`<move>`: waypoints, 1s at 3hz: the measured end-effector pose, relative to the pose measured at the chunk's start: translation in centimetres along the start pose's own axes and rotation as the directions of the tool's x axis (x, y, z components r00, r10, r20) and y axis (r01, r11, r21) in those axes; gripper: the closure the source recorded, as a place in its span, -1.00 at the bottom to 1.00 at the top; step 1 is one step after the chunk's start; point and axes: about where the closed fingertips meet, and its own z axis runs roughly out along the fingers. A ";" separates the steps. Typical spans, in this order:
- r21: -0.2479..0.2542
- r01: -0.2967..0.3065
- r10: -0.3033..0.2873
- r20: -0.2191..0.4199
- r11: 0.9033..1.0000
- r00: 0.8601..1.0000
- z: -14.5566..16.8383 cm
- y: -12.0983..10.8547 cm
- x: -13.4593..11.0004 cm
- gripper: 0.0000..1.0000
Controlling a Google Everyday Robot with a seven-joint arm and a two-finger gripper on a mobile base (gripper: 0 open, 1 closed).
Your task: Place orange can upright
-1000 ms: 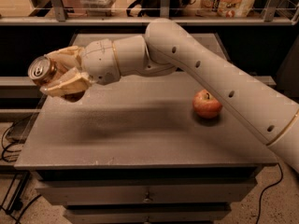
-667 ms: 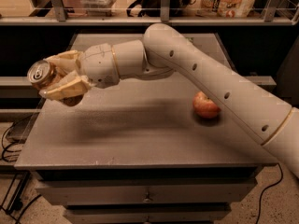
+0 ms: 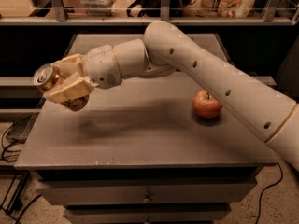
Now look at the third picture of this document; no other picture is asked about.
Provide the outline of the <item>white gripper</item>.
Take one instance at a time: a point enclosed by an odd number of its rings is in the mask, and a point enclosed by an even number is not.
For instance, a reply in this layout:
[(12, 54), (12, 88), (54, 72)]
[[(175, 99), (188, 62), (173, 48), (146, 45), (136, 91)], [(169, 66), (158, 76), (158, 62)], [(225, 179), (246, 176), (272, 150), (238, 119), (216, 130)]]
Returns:
[(122, 83), (120, 68), (110, 45), (94, 48), (84, 57), (81, 54), (64, 57), (51, 65), (58, 68), (65, 78), (61, 85), (44, 94), (44, 98), (53, 103), (89, 95), (93, 85), (110, 89)]

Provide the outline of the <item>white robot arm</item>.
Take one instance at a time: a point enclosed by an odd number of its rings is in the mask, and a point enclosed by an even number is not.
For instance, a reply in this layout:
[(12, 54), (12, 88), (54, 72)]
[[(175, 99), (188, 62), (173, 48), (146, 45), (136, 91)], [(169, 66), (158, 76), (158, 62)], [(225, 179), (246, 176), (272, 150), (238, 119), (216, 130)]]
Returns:
[(54, 103), (85, 97), (95, 87), (118, 86), (127, 78), (164, 77), (178, 69), (299, 168), (298, 104), (201, 48), (171, 23), (153, 22), (140, 39), (71, 55), (50, 67), (64, 76), (64, 81), (44, 94)]

